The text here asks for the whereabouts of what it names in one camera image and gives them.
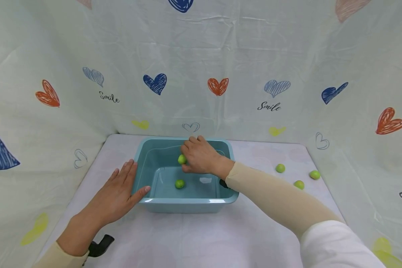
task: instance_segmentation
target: fabric backdrop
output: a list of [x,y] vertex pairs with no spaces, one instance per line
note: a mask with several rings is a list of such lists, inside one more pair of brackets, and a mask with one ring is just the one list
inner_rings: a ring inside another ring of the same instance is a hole
[[402,0],[0,0],[0,267],[112,133],[301,143],[402,267]]

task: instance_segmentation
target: yellow heart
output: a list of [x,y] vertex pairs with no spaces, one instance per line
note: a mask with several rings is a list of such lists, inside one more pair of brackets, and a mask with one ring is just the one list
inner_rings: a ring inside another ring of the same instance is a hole
[[147,130],[149,128],[149,123],[146,120],[138,122],[136,120],[131,121],[134,126],[141,128],[142,130]]
[[28,231],[21,240],[21,246],[28,245],[38,239],[48,227],[48,221],[49,219],[46,213],[40,214],[34,222],[33,229]]
[[280,133],[282,133],[283,131],[285,131],[286,130],[286,127],[282,127],[281,129],[277,129],[277,128],[275,128],[275,127],[270,127],[269,128],[269,133],[272,135],[272,136],[278,136],[278,135],[280,135]]
[[372,251],[384,251],[391,254],[391,245],[389,240],[386,237],[380,237],[374,242],[372,246]]
[[386,268],[402,268],[402,261],[385,251],[374,251],[375,256],[381,260]]
[[385,237],[380,237],[375,241],[372,252],[386,268],[402,268],[402,261],[391,254],[390,242]]

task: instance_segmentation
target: table surface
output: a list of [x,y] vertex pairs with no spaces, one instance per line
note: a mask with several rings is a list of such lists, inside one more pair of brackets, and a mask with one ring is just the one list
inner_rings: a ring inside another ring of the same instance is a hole
[[[40,256],[104,185],[116,167],[135,156],[145,136],[111,135],[106,140],[76,194],[60,218]],[[323,179],[312,180],[316,170],[307,149],[300,144],[230,141],[236,161],[277,175],[289,183],[301,180],[314,195],[342,218]],[[275,166],[286,166],[277,173]],[[105,254],[88,258],[85,268],[302,268],[296,236],[266,216],[245,195],[217,214],[154,214],[135,206],[97,234],[115,241]]]

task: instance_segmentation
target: orange heart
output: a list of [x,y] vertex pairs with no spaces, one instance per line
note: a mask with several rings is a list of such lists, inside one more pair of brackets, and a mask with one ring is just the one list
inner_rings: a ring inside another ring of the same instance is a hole
[[335,13],[339,22],[343,23],[371,0],[336,0]]
[[82,5],[86,6],[89,9],[93,9],[93,6],[91,4],[91,0],[77,0],[79,3],[81,3]]
[[216,96],[222,96],[226,91],[228,82],[229,82],[229,78],[222,79],[220,84],[216,79],[210,78],[207,81],[207,85],[210,88],[210,91],[212,93],[214,93]]
[[375,133],[378,135],[385,135],[400,130],[402,128],[402,119],[392,120],[394,115],[395,109],[392,107],[384,110],[378,119],[378,127]]
[[49,84],[48,81],[43,80],[41,82],[43,85],[43,90],[45,92],[37,91],[36,92],[36,97],[37,99],[48,106],[52,107],[59,107],[60,106],[60,99],[58,99],[58,95],[55,92],[54,88],[52,87],[51,84]]

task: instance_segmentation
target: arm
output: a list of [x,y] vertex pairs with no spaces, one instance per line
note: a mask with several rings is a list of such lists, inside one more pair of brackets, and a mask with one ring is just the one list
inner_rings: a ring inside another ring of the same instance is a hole
[[184,172],[216,175],[290,229],[300,240],[305,268],[385,268],[347,225],[306,192],[219,155],[202,136],[190,137],[181,151],[189,162],[182,165]]
[[119,220],[149,191],[145,186],[131,195],[137,163],[131,159],[121,171],[114,170],[105,185],[77,215],[57,241],[33,268],[80,268],[88,257],[88,247],[105,225]]
[[184,172],[211,173],[241,192],[266,215],[290,229],[300,239],[310,226],[338,217],[319,200],[265,172],[219,155],[202,137],[190,137],[181,147],[190,166]]

